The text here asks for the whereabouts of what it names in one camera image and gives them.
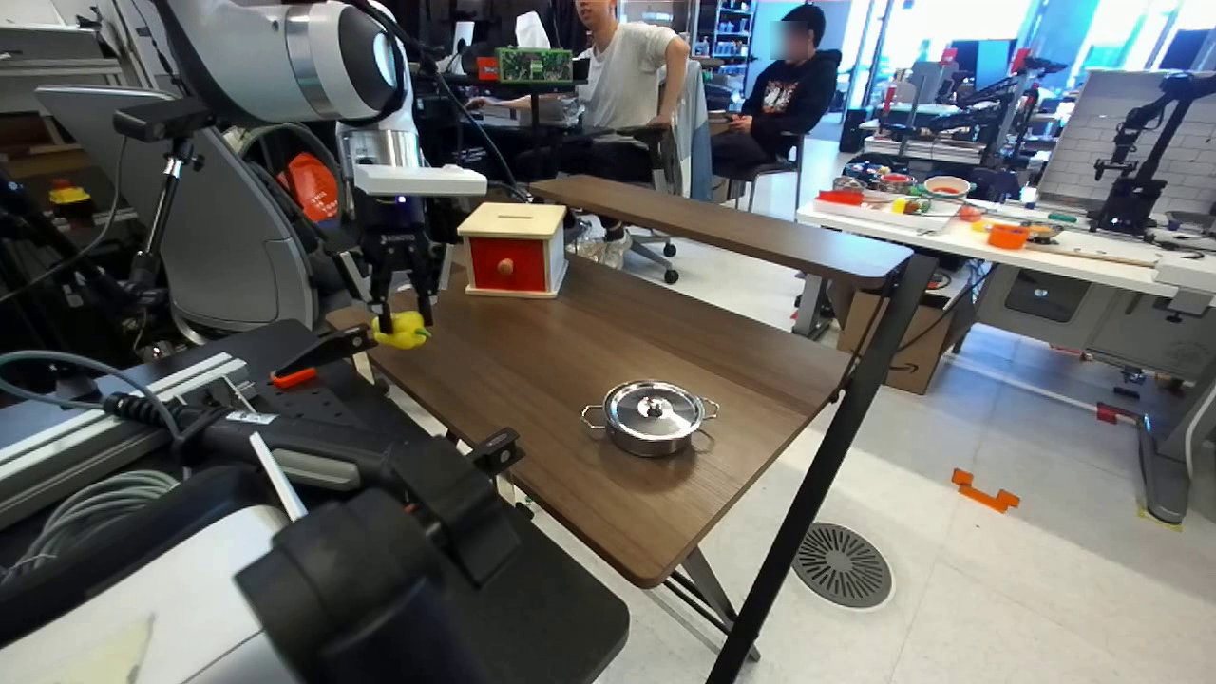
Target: table leg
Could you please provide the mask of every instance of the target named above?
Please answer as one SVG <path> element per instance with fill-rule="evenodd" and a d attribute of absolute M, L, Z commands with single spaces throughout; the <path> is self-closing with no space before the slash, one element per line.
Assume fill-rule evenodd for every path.
<path fill-rule="evenodd" d="M 794 310 L 794 334 L 802 334 L 802 339 L 824 339 L 821 296 L 824 296 L 824 276 L 802 275 L 802 296 L 797 296 L 797 310 Z"/>
<path fill-rule="evenodd" d="M 768 553 L 763 553 L 763 567 L 747 587 L 747 600 L 735 615 L 735 622 L 728 625 L 728 638 L 710 667 L 710 680 L 735 680 L 790 567 L 794 567 L 794 553 L 811 523 L 811 517 L 821 514 L 827 489 L 830 489 L 830 480 L 884 381 L 884 370 L 889 359 L 896 357 L 900 348 L 900 339 L 918 306 L 918 292 L 928 289 L 930 275 L 935 275 L 935 259 L 928 253 L 913 253 L 913 261 L 900 271 L 900 276 L 892 282 L 892 296 L 889 296 L 889 306 L 878 321 L 878 334 L 873 340 L 863 348 L 863 359 L 856 366 L 856 373 L 843 381 L 843 403 L 787 510 L 787 522 L 778 523 Z"/>
<path fill-rule="evenodd" d="M 1143 506 L 1165 523 L 1180 523 L 1189 506 L 1191 453 L 1216 429 L 1216 370 L 1199 377 L 1199 386 L 1175 419 L 1175 425 L 1139 419 L 1139 475 Z"/>
<path fill-rule="evenodd" d="M 721 633 L 733 631 L 735 608 L 728 604 L 715 567 L 696 547 L 680 571 L 666 581 L 696 615 L 715 622 Z"/>

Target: wooden table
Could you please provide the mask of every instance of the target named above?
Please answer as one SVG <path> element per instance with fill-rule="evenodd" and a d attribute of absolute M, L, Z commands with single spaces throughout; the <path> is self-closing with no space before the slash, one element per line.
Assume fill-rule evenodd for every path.
<path fill-rule="evenodd" d="M 752 253 L 827 282 L 835 276 L 858 289 L 881 285 L 906 259 L 906 247 L 816 232 L 758 214 L 733 214 L 721 206 L 701 206 L 592 173 L 544 177 L 530 182 L 530 194 L 555 206 L 578 206 L 601 215 L 686 237 L 696 242 Z"/>
<path fill-rule="evenodd" d="M 621 577 L 634 584 L 667 581 L 700 615 L 728 631 L 710 680 L 733 680 L 904 339 L 930 264 L 913 259 L 904 271 L 904 247 L 588 173 L 548 177 L 530 194 L 816 276 L 863 289 L 896 285 L 900 292 L 851 377 L 843 377 L 847 357 L 827 344 L 592 261 L 573 261 L 555 300 L 492 300 L 452 289 L 440 296 L 433 339 L 422 348 L 371 352 L 384 377 L 458 438 L 478 439 L 514 425 L 525 460 L 509 475 Z M 705 425 L 715 449 L 634 460 L 592 438 L 578 409 L 621 381 L 672 381 L 721 403 L 721 419 Z M 744 608 L 733 613 L 696 542 L 840 386 L 843 403 L 824 444 Z"/>
<path fill-rule="evenodd" d="M 519 433 L 509 470 L 634 584 L 661 584 L 827 403 L 847 357 L 573 261 L 555 300 L 449 289 L 422 348 L 371 352 L 458 438 Z M 700 454 L 639 460 L 578 419 L 621 381 L 672 381 L 721 403 Z"/>

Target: cardboard box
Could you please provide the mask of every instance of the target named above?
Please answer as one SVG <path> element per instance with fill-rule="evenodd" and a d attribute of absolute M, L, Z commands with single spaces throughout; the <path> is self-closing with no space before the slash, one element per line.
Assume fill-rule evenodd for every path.
<path fill-rule="evenodd" d="M 856 292 L 835 344 L 856 352 L 868 319 L 881 310 L 884 310 L 884 300 L 878 292 Z M 922 296 L 922 305 L 906 321 L 900 352 L 884 373 L 884 382 L 922 395 L 935 382 L 944 344 L 954 344 L 970 329 L 972 310 L 977 310 L 977 296 L 970 285 L 949 296 Z"/>

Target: yellow object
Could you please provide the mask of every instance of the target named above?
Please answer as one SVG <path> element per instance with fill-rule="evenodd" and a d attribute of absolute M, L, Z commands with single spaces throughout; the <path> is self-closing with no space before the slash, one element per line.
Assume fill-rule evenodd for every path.
<path fill-rule="evenodd" d="M 82 206 L 89 194 L 82 187 L 51 187 L 48 206 Z"/>
<path fill-rule="evenodd" d="M 37 674 L 32 684 L 130 684 L 135 680 L 150 643 L 150 615 L 125 622 L 117 633 L 101 633 L 93 647 L 77 647 L 59 667 Z"/>
<path fill-rule="evenodd" d="M 422 321 L 417 310 L 393 310 L 393 316 L 391 316 L 391 334 L 384 334 L 384 329 L 371 321 L 371 339 L 376 339 L 376 344 L 417 348 L 417 344 L 426 344 L 426 321 Z"/>

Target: black metal frame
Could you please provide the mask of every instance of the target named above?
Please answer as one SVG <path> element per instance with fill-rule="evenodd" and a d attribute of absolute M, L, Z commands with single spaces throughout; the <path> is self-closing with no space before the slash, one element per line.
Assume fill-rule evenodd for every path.
<path fill-rule="evenodd" d="M 805 470 L 782 529 L 776 532 L 768 558 L 747 587 L 747 600 L 739 608 L 739 615 L 733 618 L 724 647 L 719 651 L 719 660 L 710 667 L 710 680 L 724 684 L 735 680 L 739 665 L 747 660 L 756 633 L 794 567 L 797 542 L 808 532 L 811 517 L 821 514 L 830 480 L 884 381 L 884 370 L 892 366 L 900 339 L 915 316 L 918 292 L 928 289 L 930 275 L 935 275 L 935 259 L 928 253 L 913 253 L 913 261 L 904 261 L 900 276 L 892 282 L 892 296 L 889 306 L 878 321 L 873 340 L 863 348 L 863 359 L 856 366 L 856 373 L 843 381 L 843 403 L 816 449 L 811 468 Z"/>

